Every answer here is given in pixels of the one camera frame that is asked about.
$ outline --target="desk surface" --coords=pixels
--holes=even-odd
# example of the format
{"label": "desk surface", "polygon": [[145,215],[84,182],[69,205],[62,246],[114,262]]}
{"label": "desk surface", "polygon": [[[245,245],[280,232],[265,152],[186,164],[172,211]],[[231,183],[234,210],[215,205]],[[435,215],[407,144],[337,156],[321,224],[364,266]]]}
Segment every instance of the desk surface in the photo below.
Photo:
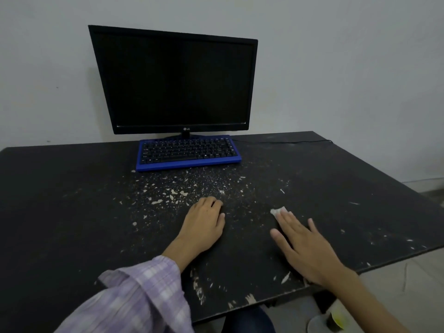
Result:
{"label": "desk surface", "polygon": [[101,289],[104,270],[161,254],[200,196],[225,202],[226,226],[182,274],[193,322],[247,306],[249,295],[307,291],[269,236],[271,208],[312,217],[359,273],[444,246],[443,208],[337,145],[267,143],[323,139],[314,132],[234,139],[244,141],[240,164],[148,173],[133,171],[138,142],[3,150],[1,331],[55,329]]}

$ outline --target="blue keyboard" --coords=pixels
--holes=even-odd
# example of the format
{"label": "blue keyboard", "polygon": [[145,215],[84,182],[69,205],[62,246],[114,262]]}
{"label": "blue keyboard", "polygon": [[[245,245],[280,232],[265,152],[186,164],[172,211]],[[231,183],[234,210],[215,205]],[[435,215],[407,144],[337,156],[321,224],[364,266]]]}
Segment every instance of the blue keyboard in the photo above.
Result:
{"label": "blue keyboard", "polygon": [[192,135],[189,139],[141,140],[136,170],[219,165],[241,162],[242,158],[229,135]]}

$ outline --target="sleeve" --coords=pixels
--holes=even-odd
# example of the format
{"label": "sleeve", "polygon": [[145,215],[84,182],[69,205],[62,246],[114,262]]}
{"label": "sleeve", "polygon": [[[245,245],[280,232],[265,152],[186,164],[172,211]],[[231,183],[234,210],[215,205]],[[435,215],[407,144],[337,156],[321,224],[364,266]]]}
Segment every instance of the sleeve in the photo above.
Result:
{"label": "sleeve", "polygon": [[90,298],[57,333],[65,332],[193,332],[180,271],[171,259],[158,256],[128,268],[105,271],[99,280],[108,287]]}

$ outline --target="floor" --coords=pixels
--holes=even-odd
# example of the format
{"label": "floor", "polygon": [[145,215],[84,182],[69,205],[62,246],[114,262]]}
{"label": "floor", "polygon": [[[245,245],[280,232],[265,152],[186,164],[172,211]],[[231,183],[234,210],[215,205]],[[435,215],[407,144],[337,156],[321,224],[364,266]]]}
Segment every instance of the floor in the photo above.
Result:
{"label": "floor", "polygon": [[[444,190],[425,193],[444,207]],[[412,333],[442,332],[444,327],[444,249],[367,272],[361,279],[380,302]],[[320,314],[313,297],[265,308],[277,333],[306,332]],[[196,333],[219,333],[224,318],[195,327]],[[355,322],[344,332],[362,332]]]}

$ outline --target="cable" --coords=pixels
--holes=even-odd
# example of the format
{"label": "cable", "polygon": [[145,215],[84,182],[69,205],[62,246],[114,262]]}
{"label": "cable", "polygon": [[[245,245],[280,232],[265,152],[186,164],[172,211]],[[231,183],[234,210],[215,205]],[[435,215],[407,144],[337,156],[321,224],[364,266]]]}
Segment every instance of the cable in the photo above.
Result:
{"label": "cable", "polygon": [[333,141],[329,139],[314,140],[314,141],[246,141],[238,139],[231,139],[231,140],[239,142],[249,142],[252,144],[299,144],[300,142],[321,142],[321,141],[330,141],[333,144]]}

